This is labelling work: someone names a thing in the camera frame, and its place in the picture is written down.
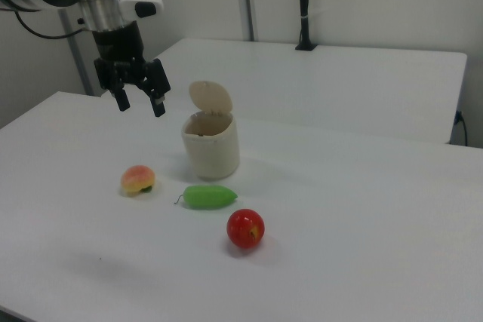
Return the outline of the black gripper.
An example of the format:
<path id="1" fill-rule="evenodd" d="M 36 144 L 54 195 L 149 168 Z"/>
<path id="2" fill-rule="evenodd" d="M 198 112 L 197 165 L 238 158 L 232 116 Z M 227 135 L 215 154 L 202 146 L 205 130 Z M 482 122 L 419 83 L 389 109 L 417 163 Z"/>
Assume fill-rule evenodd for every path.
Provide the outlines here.
<path id="1" fill-rule="evenodd" d="M 93 37 L 99 52 L 94 67 L 100 86 L 114 96 L 119 110 L 130 108 L 124 86 L 134 84 L 149 97 L 155 117 L 165 114 L 165 94 L 171 86 L 159 59 L 146 62 L 137 22 L 112 31 L 93 32 Z M 123 66 L 121 78 L 114 72 L 116 64 Z"/>

